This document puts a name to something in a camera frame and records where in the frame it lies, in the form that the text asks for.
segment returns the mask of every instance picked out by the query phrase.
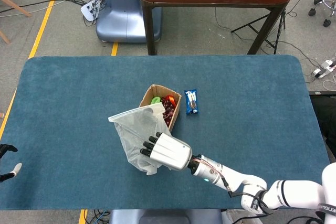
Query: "wooden stick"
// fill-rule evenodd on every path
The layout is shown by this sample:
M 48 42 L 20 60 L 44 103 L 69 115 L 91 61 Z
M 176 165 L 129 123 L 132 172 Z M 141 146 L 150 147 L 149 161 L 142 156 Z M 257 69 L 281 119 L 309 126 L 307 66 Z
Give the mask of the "wooden stick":
M 15 4 L 13 1 L 11 0 L 1 0 L 3 2 L 5 2 L 7 5 L 11 6 L 12 8 L 17 9 L 18 11 L 22 12 L 24 15 L 26 15 L 27 17 L 30 17 L 31 14 L 29 12 L 27 12 L 26 10 L 24 10 L 23 8 L 19 7 L 17 4 Z
M 7 36 L 1 30 L 0 30 L 0 37 L 2 37 L 7 44 L 11 43 L 7 38 Z

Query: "clear plastic bag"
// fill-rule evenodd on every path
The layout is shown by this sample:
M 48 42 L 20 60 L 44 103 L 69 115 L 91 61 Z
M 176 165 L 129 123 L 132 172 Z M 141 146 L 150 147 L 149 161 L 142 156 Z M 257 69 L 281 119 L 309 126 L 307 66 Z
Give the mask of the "clear plastic bag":
M 118 132 L 128 162 L 147 175 L 155 174 L 161 164 L 141 154 L 140 149 L 143 142 L 149 136 L 155 136 L 156 132 L 171 135 L 163 120 L 164 111 L 163 105 L 156 103 L 109 117 L 109 122 L 114 123 Z

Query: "blue machine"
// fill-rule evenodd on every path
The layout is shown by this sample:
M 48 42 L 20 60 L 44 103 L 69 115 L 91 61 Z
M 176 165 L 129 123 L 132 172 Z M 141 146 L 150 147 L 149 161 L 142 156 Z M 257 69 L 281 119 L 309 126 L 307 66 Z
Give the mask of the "blue machine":
M 223 224 L 219 209 L 190 210 L 112 210 L 110 223 L 113 224 Z
M 140 0 L 105 0 L 99 12 L 96 32 L 109 42 L 146 42 Z M 153 9 L 154 39 L 161 37 L 162 8 Z

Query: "gray floor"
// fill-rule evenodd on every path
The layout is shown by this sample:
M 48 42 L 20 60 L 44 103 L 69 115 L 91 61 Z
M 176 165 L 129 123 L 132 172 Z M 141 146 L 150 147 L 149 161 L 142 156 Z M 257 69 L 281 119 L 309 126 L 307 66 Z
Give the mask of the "gray floor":
M 44 0 L 13 0 L 20 5 Z M 291 9 L 297 0 L 292 0 L 288 6 Z M 326 8 L 320 7 L 315 17 L 307 15 L 313 6 L 313 0 L 301 0 L 295 8 L 298 16 L 287 16 L 287 29 L 282 31 L 281 40 L 299 47 L 308 57 L 323 62 L 335 57 L 336 47 L 334 35 L 336 24 L 324 28 L 323 20 L 330 14 Z M 28 11 L 46 7 L 47 4 L 26 7 Z M 0 3 L 0 10 L 8 8 Z M 11 11 L 0 14 L 18 13 Z M 267 13 L 263 9 L 223 8 L 217 10 L 218 21 L 221 25 L 236 28 Z M 0 39 L 0 112 L 6 112 L 17 86 L 18 78 L 25 61 L 34 44 L 36 35 L 43 20 L 45 10 L 34 13 L 32 17 L 14 16 L 0 18 L 0 30 L 12 41 L 6 45 Z M 238 32 L 243 38 L 254 38 L 255 34 L 245 28 Z M 252 41 L 240 40 L 231 35 L 226 29 L 217 26 L 213 8 L 165 8 L 163 35 L 157 43 L 161 55 L 194 55 L 216 54 L 237 55 L 245 54 Z M 111 55 L 112 44 L 98 40 L 94 27 L 86 27 L 82 21 L 79 6 L 72 3 L 62 3 L 53 7 L 47 26 L 41 38 L 35 57 L 39 56 L 100 56 Z M 279 54 L 290 54 L 298 59 L 304 56 L 293 46 L 281 42 Z M 145 44 L 120 44 L 118 56 L 146 55 Z M 308 61 L 302 61 L 305 74 L 314 70 Z M 317 80 L 307 84 L 309 90 L 324 90 L 322 81 Z M 79 210 L 57 211 L 0 211 L 1 223 L 77 223 Z M 313 211 L 280 210 L 273 216 L 263 219 L 263 223 L 286 223 L 286 220 Z

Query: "stool wheel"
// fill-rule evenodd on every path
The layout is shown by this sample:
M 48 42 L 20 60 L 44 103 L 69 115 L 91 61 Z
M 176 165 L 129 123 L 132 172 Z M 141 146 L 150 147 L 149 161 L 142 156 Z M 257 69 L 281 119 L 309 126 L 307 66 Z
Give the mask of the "stool wheel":
M 314 8 L 310 9 L 308 15 L 309 16 L 314 16 L 316 14 L 316 10 Z
M 323 22 L 323 26 L 324 26 L 324 27 L 328 27 L 328 26 L 330 26 L 330 24 L 331 24 L 331 21 L 328 20 L 328 19 L 326 19 L 326 20 Z
M 321 2 L 322 0 L 314 0 L 314 4 Z

